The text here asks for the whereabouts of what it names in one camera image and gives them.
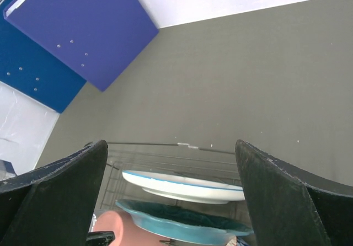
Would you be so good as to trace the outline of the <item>pink plastic cup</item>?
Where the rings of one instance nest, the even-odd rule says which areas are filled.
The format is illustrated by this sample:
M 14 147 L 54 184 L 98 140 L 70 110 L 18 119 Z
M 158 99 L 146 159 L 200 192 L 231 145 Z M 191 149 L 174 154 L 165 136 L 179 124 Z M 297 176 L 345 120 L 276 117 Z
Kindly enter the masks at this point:
M 138 227 L 131 215 L 124 210 L 107 210 L 94 213 L 97 217 L 92 231 L 113 231 L 115 240 L 110 245 L 148 246 L 165 245 L 170 239 Z

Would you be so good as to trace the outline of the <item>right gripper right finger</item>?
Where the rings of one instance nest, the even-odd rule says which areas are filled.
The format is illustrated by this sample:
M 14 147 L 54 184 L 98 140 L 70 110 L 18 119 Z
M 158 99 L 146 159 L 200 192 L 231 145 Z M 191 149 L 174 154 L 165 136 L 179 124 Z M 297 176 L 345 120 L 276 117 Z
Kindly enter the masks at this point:
M 235 157 L 258 245 L 352 245 L 352 186 L 243 140 Z

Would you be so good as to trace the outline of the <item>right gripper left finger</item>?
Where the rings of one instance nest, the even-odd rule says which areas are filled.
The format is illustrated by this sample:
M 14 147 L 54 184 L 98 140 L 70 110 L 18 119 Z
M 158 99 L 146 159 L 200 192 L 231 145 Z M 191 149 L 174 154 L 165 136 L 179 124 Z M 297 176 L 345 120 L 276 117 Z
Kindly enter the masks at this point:
M 1 181 L 1 245 L 85 245 L 106 161 L 100 140 Z

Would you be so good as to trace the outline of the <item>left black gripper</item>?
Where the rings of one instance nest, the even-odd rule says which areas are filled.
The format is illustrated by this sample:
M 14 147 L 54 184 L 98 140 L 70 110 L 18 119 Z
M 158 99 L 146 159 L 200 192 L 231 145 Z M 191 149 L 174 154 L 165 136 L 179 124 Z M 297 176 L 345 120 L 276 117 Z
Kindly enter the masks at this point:
M 113 231 L 89 232 L 85 246 L 109 246 L 114 240 Z

